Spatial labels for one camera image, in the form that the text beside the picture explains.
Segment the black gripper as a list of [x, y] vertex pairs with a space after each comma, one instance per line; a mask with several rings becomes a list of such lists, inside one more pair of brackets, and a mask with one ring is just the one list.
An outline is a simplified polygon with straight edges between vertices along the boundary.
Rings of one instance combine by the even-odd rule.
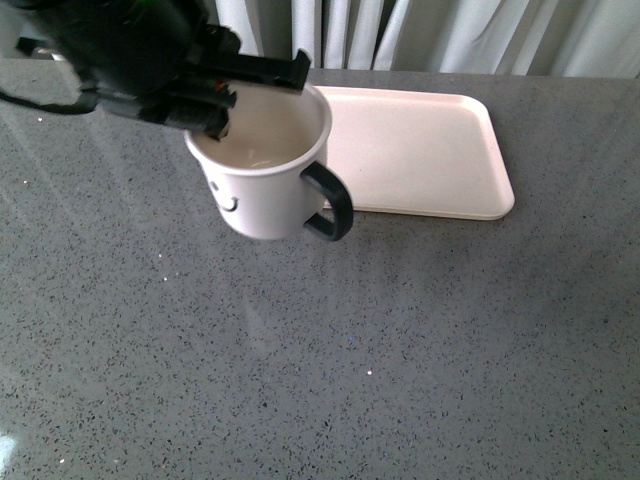
[[200, 1], [32, 1], [29, 21], [105, 110], [214, 140], [229, 133], [230, 82], [301, 91], [311, 67], [302, 50], [293, 60], [236, 53], [238, 37], [209, 23]]

